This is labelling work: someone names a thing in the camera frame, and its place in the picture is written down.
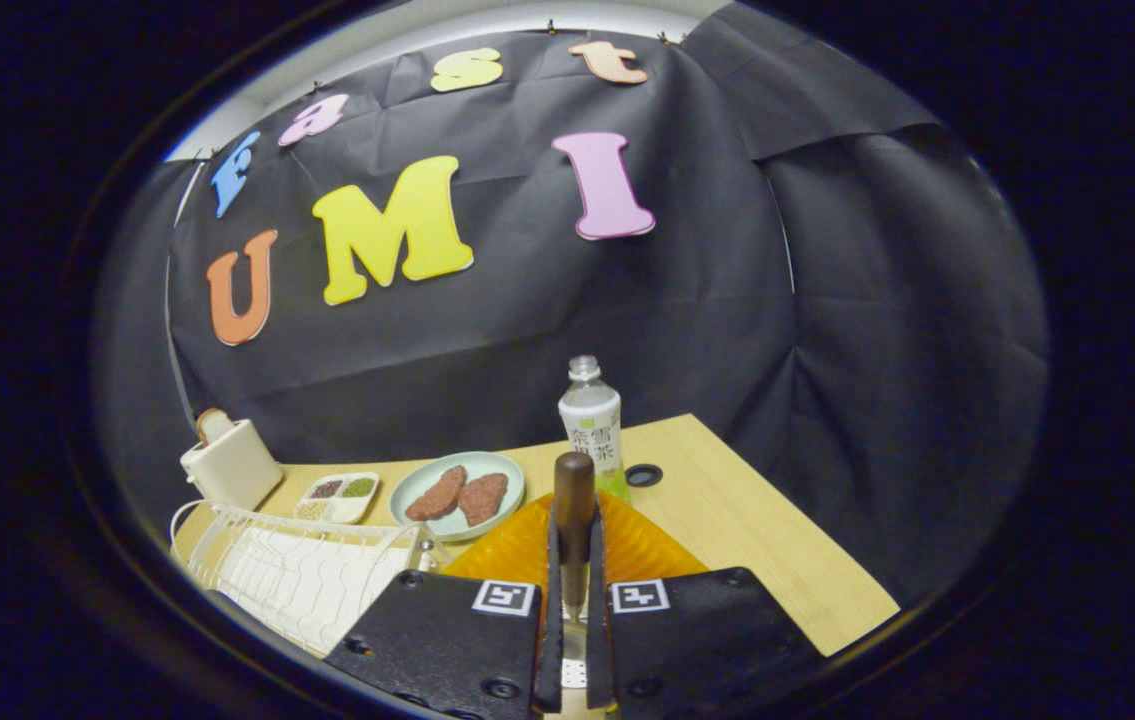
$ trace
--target grommet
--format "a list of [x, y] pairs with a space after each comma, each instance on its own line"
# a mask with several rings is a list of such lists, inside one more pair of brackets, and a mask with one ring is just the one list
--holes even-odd
[[632, 464], [625, 469], [625, 483], [630, 487], [645, 488], [659, 483], [664, 477], [664, 470], [655, 464]]

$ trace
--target yellow letter m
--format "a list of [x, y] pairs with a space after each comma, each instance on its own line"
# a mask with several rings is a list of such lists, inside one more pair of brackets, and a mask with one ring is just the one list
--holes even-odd
[[407, 165], [384, 214], [353, 184], [320, 196], [314, 216], [323, 220], [328, 256], [326, 304], [338, 305], [367, 293], [367, 278], [353, 269], [353, 256], [380, 287], [389, 287], [403, 236], [407, 237], [403, 274], [409, 279], [459, 273], [474, 263], [474, 251], [461, 242], [452, 217], [451, 182], [457, 168], [451, 154]]

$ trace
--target dish rack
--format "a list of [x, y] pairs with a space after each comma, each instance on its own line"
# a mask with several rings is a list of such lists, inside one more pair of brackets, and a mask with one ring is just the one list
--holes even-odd
[[[211, 520], [188, 556], [175, 528], [205, 505]], [[171, 556], [201, 587], [242, 606], [267, 628], [325, 658], [402, 570], [431, 570], [451, 555], [424, 524], [402, 528], [276, 518], [210, 500], [171, 516]]]

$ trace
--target wooden table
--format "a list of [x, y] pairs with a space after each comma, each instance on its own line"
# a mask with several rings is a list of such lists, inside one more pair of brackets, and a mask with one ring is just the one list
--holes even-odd
[[[644, 512], [711, 570], [745, 566], [767, 585], [794, 622], [824, 655], [856, 642], [900, 611], [858, 562], [838, 546], [794, 503], [781, 495], [691, 415], [621, 432], [627, 464], [651, 462], [664, 479], [631, 488]], [[523, 502], [553, 492], [554, 459], [566, 441], [499, 451], [522, 468]], [[257, 508], [262, 514], [292, 516], [308, 487], [329, 474], [372, 470], [380, 475], [362, 525], [394, 527], [389, 495], [410, 471], [429, 460], [365, 464], [285, 464], [283, 480]], [[211, 512], [199, 506], [177, 533], [180, 556], [205, 529]], [[444, 543], [453, 555], [476, 541]]]

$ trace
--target light blue plate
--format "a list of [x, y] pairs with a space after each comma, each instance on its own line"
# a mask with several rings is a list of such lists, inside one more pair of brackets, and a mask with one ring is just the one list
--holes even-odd
[[457, 452], [455, 455], [439, 457], [429, 464], [417, 468], [398, 483], [389, 495], [389, 514], [393, 514], [395, 524], [411, 525], [415, 520], [407, 518], [407, 506], [417, 499], [424, 495], [424, 492], [443, 477], [445, 471], [454, 466], [463, 464], [466, 471], [466, 482], [484, 477], [487, 474], [506, 474], [508, 486], [501, 499], [501, 509], [495, 516], [486, 520], [485, 524], [474, 525], [465, 520], [465, 512], [461, 509], [452, 510], [438, 520], [427, 520], [426, 525], [445, 542], [456, 542], [481, 536], [490, 528], [497, 527], [508, 518], [511, 512], [522, 505], [522, 495], [526, 492], [526, 480], [522, 479], [522, 468], [518, 468], [518, 462], [508, 460], [507, 457], [494, 454], [494, 452]]

